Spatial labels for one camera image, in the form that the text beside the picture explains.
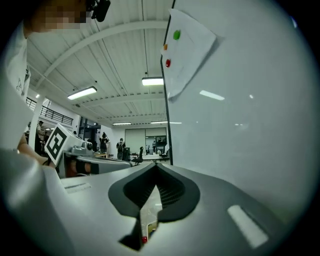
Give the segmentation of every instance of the ceiling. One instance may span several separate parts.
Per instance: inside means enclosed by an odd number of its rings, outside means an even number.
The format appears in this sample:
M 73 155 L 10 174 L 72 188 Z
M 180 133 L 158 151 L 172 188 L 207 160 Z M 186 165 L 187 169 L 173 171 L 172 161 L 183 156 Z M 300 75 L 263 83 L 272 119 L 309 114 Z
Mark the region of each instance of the ceiling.
M 143 86 L 142 78 L 162 76 L 160 49 L 172 4 L 173 0 L 113 0 L 103 22 L 32 34 L 27 46 L 30 88 L 106 126 L 165 121 L 164 87 Z M 67 99 L 89 86 L 97 93 Z

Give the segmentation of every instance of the gray machine surface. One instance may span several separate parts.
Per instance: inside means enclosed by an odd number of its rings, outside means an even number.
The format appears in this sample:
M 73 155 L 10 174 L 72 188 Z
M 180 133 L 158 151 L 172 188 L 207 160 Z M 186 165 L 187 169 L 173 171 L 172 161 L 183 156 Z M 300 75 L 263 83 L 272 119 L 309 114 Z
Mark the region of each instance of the gray machine surface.
M 76 157 L 78 161 L 85 162 L 85 163 L 91 163 L 93 165 L 97 165 L 94 170 L 96 170 L 97 173 L 92 174 L 105 174 L 109 172 L 114 172 L 126 168 L 132 167 L 132 163 L 127 161 L 121 161 L 116 159 L 106 159 L 106 158 L 100 158 L 100 157 L 93 157 L 90 155 L 77 155 L 69 151 L 65 151 L 62 154 L 61 161 L 59 163 L 59 177 L 61 179 L 66 177 L 66 171 L 65 171 L 65 165 L 66 165 L 66 157 Z
M 1 196 L 22 230 L 51 255 L 255 255 L 277 243 L 282 223 L 263 205 L 232 184 L 171 165 L 138 165 L 94 176 L 59 179 L 54 169 L 11 151 L 0 152 Z M 165 166 L 192 180 L 200 191 L 195 209 L 184 219 L 159 223 L 152 239 L 135 251 L 119 242 L 136 223 L 111 203 L 112 184 L 131 174 Z M 269 240 L 252 249 L 228 215 L 239 205 Z

